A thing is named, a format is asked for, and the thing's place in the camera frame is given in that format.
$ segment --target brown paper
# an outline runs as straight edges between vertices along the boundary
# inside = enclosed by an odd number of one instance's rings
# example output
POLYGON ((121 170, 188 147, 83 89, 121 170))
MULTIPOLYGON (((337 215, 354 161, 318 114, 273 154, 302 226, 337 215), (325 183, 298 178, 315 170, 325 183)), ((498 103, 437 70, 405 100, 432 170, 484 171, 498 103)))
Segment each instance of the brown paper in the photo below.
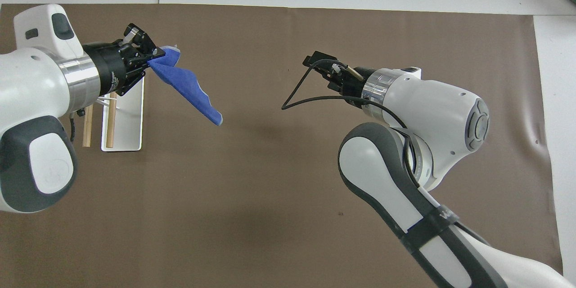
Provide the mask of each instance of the brown paper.
MULTIPOLYGON (((14 50, 3 5, 0 53, 14 50)), ((341 140, 370 121, 341 101, 280 106, 314 50, 352 65, 417 66, 490 107, 487 142, 432 195, 497 249, 560 271, 532 17, 214 5, 66 5, 82 43, 130 22, 181 49, 224 115, 214 126, 152 71, 143 148, 74 146, 55 206, 0 214, 0 287, 432 287, 342 183, 341 140)), ((295 99, 334 95, 311 75, 295 99)), ((82 122, 77 122, 81 134, 82 122)))

